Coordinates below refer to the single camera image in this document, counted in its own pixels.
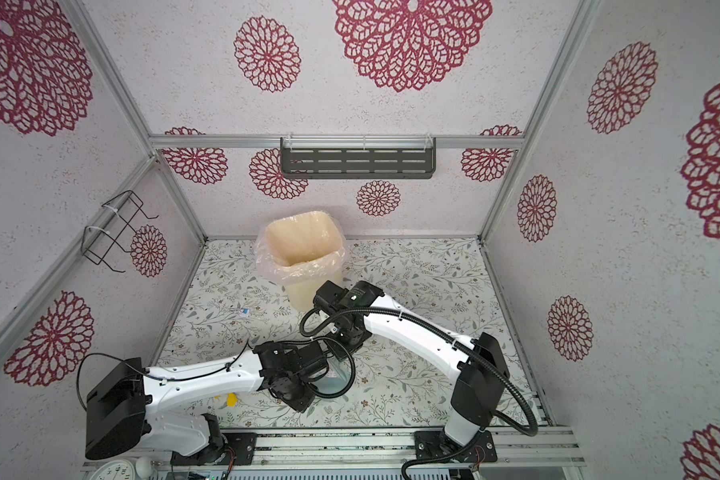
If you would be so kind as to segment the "beige trash bin with liner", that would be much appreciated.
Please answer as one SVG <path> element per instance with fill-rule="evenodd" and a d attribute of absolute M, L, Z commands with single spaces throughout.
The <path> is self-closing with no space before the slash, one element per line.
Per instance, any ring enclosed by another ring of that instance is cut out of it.
<path fill-rule="evenodd" d="M 343 282 L 349 247 L 340 225 L 324 211 L 310 211 L 264 226 L 255 243 L 259 275 L 282 287 L 298 312 L 313 307 L 325 282 Z"/>

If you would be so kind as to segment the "teal plastic dustpan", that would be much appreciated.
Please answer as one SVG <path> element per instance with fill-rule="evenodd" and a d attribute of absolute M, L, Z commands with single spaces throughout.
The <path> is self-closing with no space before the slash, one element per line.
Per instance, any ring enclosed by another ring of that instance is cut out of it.
<path fill-rule="evenodd" d="M 324 377 L 316 382 L 320 392 L 334 394 L 346 387 L 350 380 L 351 365 L 346 360 L 337 360 L 331 357 L 327 360 L 328 371 Z"/>

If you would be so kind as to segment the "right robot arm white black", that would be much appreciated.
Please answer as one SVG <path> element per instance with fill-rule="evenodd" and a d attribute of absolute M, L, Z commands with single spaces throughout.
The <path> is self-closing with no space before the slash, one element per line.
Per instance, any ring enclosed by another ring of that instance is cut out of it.
<path fill-rule="evenodd" d="M 310 339 L 329 326 L 339 357 L 352 353 L 372 336 L 384 337 L 413 352 L 441 371 L 451 382 L 451 413 L 439 438 L 424 442 L 424 452 L 401 466 L 462 461 L 475 453 L 488 459 L 487 428 L 497 418 L 515 431 L 534 437 L 539 424 L 529 402 L 510 380 L 498 340 L 483 333 L 478 338 L 453 333 L 409 311 L 381 288 L 366 281 L 343 288 L 331 281 L 316 291 L 313 306 L 302 316 L 299 333 Z"/>

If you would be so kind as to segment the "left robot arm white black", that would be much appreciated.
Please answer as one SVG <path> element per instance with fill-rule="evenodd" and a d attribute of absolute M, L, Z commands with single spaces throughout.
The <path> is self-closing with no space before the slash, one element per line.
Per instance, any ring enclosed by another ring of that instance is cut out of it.
<path fill-rule="evenodd" d="M 304 412 L 315 398 L 345 395 L 356 363 L 330 337 L 267 341 L 234 357 L 179 367 L 146 367 L 138 357 L 118 359 L 87 394 L 85 457 L 110 459 L 135 447 L 173 453 L 181 465 L 217 460 L 227 440 L 218 419 L 177 413 L 181 405 L 222 394 L 267 390 L 292 410 Z"/>

